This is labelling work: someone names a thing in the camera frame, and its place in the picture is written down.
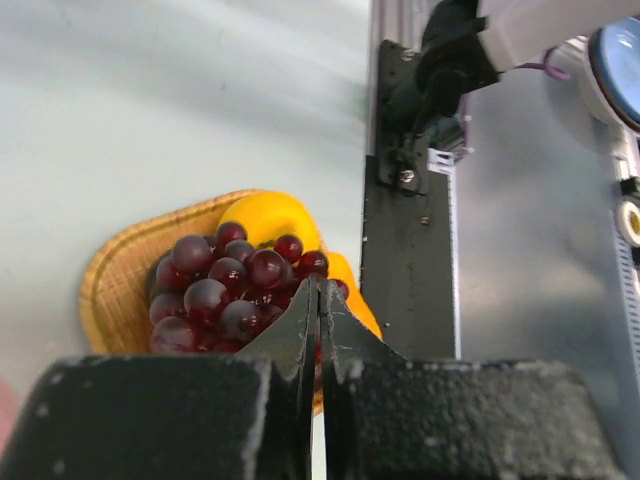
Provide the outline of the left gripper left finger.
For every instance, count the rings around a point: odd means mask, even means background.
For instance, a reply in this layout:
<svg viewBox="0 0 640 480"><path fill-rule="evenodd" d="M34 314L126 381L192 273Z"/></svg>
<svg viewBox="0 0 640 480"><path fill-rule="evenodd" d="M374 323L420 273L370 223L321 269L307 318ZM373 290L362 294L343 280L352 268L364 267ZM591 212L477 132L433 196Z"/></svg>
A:
<svg viewBox="0 0 640 480"><path fill-rule="evenodd" d="M318 284L234 355L53 363L1 458L5 479L307 479Z"/></svg>

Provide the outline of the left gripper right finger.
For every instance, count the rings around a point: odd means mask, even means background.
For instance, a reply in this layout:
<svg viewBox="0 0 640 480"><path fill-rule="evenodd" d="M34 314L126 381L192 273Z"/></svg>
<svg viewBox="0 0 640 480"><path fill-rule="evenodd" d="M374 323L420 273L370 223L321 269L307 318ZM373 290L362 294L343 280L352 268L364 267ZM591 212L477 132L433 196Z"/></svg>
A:
<svg viewBox="0 0 640 480"><path fill-rule="evenodd" d="M322 283L331 479L620 479L579 376L556 361L408 360Z"/></svg>

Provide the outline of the dark purple fake grapes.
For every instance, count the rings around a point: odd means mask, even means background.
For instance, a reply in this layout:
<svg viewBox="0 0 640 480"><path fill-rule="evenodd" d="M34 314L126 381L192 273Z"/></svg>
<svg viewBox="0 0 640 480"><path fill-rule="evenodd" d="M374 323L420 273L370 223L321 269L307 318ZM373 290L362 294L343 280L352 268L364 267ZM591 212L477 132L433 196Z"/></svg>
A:
<svg viewBox="0 0 640 480"><path fill-rule="evenodd" d="M307 278L332 280L343 297L344 279L331 257L309 250L297 234L279 233L254 246L238 222L213 235L187 235L160 256L146 278L154 353L236 353L290 306Z"/></svg>

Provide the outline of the woven bamboo tray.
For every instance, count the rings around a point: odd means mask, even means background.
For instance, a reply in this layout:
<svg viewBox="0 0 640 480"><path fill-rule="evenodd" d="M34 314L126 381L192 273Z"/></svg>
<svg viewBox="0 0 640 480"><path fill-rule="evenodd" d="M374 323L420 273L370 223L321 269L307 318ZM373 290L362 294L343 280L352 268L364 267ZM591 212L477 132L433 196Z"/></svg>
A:
<svg viewBox="0 0 640 480"><path fill-rule="evenodd" d="M188 234L212 234L235 201L268 190L239 190L145 220L109 239L94 255L81 281L78 306L82 328L98 354L145 353L147 319L155 291L154 264Z"/></svg>

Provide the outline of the yellow fake apple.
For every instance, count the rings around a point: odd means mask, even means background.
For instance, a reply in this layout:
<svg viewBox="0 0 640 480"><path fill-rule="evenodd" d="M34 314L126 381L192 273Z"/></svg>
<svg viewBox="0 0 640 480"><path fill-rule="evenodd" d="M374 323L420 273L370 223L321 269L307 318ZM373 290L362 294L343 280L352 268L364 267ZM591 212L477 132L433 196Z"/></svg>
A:
<svg viewBox="0 0 640 480"><path fill-rule="evenodd" d="M258 192L232 203L219 224L235 222L244 227L253 246L277 240L285 234L297 236L304 251L321 247L316 223L305 205L284 192Z"/></svg>

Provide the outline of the pink plastic bag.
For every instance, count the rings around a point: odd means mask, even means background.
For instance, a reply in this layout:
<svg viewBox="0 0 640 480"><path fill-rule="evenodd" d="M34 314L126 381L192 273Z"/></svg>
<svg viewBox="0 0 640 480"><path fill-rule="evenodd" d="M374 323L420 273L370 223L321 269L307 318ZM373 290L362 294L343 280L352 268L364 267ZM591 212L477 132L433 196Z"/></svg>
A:
<svg viewBox="0 0 640 480"><path fill-rule="evenodd" d="M10 384L0 381L0 438L1 447L6 444L16 416L18 414L18 403Z"/></svg>

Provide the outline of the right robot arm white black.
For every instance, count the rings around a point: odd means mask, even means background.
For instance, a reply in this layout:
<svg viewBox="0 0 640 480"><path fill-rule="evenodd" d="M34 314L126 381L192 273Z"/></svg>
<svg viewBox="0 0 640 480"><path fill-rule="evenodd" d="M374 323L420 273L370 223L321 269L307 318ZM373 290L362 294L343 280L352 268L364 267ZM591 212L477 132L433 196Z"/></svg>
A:
<svg viewBox="0 0 640 480"><path fill-rule="evenodd" d="M637 1L441 1L417 63L389 91L386 121L401 132L420 131L454 115L462 95L534 55L638 12Z"/></svg>

